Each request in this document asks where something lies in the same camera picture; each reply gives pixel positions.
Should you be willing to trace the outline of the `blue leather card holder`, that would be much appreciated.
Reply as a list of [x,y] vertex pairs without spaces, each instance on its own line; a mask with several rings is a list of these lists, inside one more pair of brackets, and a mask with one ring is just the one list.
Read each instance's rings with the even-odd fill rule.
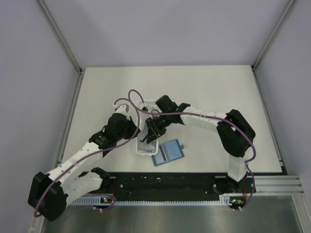
[[[169,158],[168,163],[185,157],[184,152],[183,152],[184,145],[180,144],[177,139],[162,143],[160,144],[160,146],[163,147],[163,149],[166,152],[167,157]],[[157,166],[155,164],[154,155],[152,155],[151,158],[152,158],[154,166]]]

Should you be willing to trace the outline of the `white plastic basket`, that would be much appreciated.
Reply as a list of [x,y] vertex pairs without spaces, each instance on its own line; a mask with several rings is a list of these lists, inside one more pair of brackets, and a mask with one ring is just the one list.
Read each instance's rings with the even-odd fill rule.
[[[144,103],[142,103],[141,101],[138,103],[138,108],[139,109],[143,109],[144,107],[146,107],[146,111],[147,112],[151,112],[153,109],[156,109],[156,103],[152,100],[145,100]],[[136,153],[139,155],[145,155],[145,156],[152,156],[158,153],[158,146],[159,146],[159,142],[158,139],[153,141],[156,142],[156,146],[157,146],[157,150],[155,153],[143,153],[140,150],[140,146],[142,143],[146,143],[146,139],[147,139],[147,123],[146,123],[146,119],[149,118],[151,115],[147,115],[147,114],[143,114],[140,113],[140,121],[139,121],[139,129],[140,129],[140,133],[138,134],[138,136],[136,137]]]

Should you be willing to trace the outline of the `silver VIP card top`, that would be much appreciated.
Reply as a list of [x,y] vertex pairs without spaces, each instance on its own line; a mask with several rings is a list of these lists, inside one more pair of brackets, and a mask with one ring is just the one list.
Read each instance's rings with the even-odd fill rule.
[[166,152],[162,146],[159,146],[158,153],[154,155],[154,159],[157,166],[169,162],[169,158],[167,157]]

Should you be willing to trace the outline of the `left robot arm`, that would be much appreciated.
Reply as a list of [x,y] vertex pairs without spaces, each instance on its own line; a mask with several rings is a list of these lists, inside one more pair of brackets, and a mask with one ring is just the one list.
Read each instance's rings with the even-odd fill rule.
[[83,195],[110,188],[109,174],[95,162],[110,151],[135,138],[139,123],[130,116],[114,113],[100,131],[93,134],[85,145],[62,165],[47,172],[37,173],[32,181],[28,204],[34,208],[34,217],[43,216],[48,221],[59,218],[67,206]]

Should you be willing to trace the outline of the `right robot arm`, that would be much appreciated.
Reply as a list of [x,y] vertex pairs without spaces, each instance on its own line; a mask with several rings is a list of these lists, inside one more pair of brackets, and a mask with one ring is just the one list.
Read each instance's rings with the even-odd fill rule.
[[224,114],[204,111],[187,103],[177,105],[167,95],[159,98],[155,104],[161,112],[146,119],[147,134],[143,143],[150,144],[159,139],[171,124],[213,131],[218,134],[223,148],[229,154],[228,189],[238,192],[244,187],[248,164],[245,155],[250,148],[256,151],[253,145],[256,133],[238,110],[232,109]]

